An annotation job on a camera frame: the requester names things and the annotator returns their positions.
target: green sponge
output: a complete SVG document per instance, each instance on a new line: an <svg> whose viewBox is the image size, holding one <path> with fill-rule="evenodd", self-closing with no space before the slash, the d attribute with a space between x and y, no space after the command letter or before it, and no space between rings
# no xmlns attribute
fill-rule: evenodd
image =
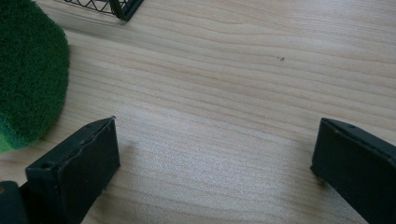
<svg viewBox="0 0 396 224"><path fill-rule="evenodd" d="M28 147L55 122L67 89L64 31L30 0L0 4L0 152Z"/></svg>

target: wooden table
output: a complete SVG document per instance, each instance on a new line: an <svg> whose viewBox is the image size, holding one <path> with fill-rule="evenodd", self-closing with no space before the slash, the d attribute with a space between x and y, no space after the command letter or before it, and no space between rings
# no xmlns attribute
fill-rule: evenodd
<svg viewBox="0 0 396 224"><path fill-rule="evenodd" d="M64 110L0 180L117 117L89 223L364 223L309 166L322 117L396 144L393 0L146 0L124 23L38 0L67 35Z"/></svg>

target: black object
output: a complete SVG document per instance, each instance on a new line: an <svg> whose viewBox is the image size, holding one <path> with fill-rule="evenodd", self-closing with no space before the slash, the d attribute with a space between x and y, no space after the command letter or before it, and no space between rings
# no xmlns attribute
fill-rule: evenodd
<svg viewBox="0 0 396 224"><path fill-rule="evenodd" d="M84 7L105 14L113 14L128 21L142 4L143 0L64 0L66 3Z"/></svg>
<svg viewBox="0 0 396 224"><path fill-rule="evenodd" d="M396 147L353 125L322 119L311 170L369 223L396 223Z"/></svg>
<svg viewBox="0 0 396 224"><path fill-rule="evenodd" d="M80 223L119 167L114 118L90 123L28 166L19 189L0 182L0 223Z"/></svg>

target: wire rack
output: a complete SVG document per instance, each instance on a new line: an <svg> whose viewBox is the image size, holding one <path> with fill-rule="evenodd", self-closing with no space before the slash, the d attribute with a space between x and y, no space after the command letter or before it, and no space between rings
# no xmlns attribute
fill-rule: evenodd
<svg viewBox="0 0 396 224"><path fill-rule="evenodd" d="M143 0L64 0L68 4L83 7L104 14L111 14L128 21L142 4Z"/></svg>

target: light wood surface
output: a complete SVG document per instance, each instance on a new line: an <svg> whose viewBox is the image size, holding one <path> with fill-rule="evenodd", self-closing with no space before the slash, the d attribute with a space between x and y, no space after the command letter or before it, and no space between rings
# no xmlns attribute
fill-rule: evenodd
<svg viewBox="0 0 396 224"><path fill-rule="evenodd" d="M322 117L396 144L394 0L145 0L128 22L37 3L67 35L64 110L0 180L117 117L93 223L365 223L309 170Z"/></svg>

